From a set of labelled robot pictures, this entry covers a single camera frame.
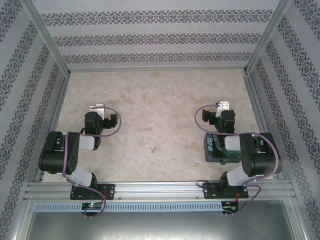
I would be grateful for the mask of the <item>aluminium side rail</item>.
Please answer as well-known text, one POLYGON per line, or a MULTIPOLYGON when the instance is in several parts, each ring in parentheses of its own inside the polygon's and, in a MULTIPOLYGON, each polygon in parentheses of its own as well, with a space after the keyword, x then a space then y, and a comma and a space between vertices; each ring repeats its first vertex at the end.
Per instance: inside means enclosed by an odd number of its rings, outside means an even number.
POLYGON ((252 78, 250 75, 247 75, 246 73, 244 73, 242 76, 243 76, 244 84, 250 100, 252 111, 255 117, 255 121, 257 123, 258 130, 260 132, 268 132, 269 131, 268 124, 263 114, 263 109, 261 107, 259 97, 255 90, 254 83, 252 82, 252 78))
MULTIPOLYGON (((67 88, 68 88, 68 84, 69 84, 69 80, 70 80, 70 76, 65 78, 63 84, 61 85, 60 88, 60 92, 58 95, 58 99, 54 108, 54 112, 53 112, 53 116, 51 118, 51 124, 50 127, 48 128, 47 133, 49 133, 50 131, 55 131, 59 122, 59 118, 60 118, 60 114, 61 114, 61 110, 63 107, 63 103, 64 103, 64 99, 65 99, 65 95, 67 92, 67 88)), ((40 170, 39 166, 37 165, 35 174, 34 174, 34 178, 32 180, 33 183, 38 183, 41 182, 43 179, 43 173, 40 170)))

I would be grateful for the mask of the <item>grey metal panel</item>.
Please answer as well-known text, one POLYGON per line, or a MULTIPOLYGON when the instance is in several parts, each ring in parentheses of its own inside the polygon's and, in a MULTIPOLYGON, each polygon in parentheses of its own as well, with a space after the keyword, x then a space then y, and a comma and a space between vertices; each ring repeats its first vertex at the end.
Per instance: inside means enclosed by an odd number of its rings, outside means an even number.
POLYGON ((219 212, 112 212, 33 215, 27 240, 296 240, 288 220, 219 212))

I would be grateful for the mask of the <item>aluminium frame post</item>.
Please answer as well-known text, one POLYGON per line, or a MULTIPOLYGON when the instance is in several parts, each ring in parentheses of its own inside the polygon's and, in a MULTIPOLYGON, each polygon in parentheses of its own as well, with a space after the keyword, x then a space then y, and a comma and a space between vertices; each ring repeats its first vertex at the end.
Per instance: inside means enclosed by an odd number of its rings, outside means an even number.
POLYGON ((54 38, 52 37, 50 31, 48 30, 41 14, 37 10, 34 4, 34 1, 33 0, 20 0, 20 1, 23 7, 25 8, 28 16, 32 20, 33 24, 35 25, 36 29, 38 30, 38 33, 40 34, 42 40, 44 41, 49 51, 51 52, 60 70, 63 72, 65 76, 68 77, 70 75, 70 69, 68 68, 67 63, 63 58, 63 55, 59 51, 58 46, 56 45, 54 38))
POLYGON ((282 18, 283 14, 287 10, 288 6, 290 5, 291 0, 279 0, 277 7, 275 8, 270 20, 263 31, 255 49, 253 50, 248 63, 244 70, 242 71, 243 75, 248 75, 252 72, 256 62, 258 61, 259 57, 261 56, 265 46, 267 45, 268 41, 272 37, 277 25, 282 18))

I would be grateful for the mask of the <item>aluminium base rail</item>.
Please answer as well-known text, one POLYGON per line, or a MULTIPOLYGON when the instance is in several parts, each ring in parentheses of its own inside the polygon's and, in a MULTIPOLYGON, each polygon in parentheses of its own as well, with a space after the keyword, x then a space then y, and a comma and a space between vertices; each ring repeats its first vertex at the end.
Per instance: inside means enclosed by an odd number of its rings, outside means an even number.
MULTIPOLYGON (((295 198, 289 180, 258 180, 261 192, 257 200, 295 198)), ((115 182, 114 201, 191 201, 203 200, 203 190, 194 181, 115 182)), ((72 185, 67 182, 29 183, 23 200, 31 202, 69 202, 72 185)))

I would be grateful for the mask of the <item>blue starry night painted box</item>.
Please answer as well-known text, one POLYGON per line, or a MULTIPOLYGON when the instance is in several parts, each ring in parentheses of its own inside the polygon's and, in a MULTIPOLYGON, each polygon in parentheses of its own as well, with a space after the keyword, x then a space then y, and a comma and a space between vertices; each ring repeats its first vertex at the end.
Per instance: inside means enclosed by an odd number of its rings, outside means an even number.
POLYGON ((229 159, 228 163, 239 163, 241 161, 241 152, 239 150, 227 150, 220 146, 219 137, 212 133, 207 133, 204 138, 204 157, 208 163, 219 163, 222 159, 229 159))

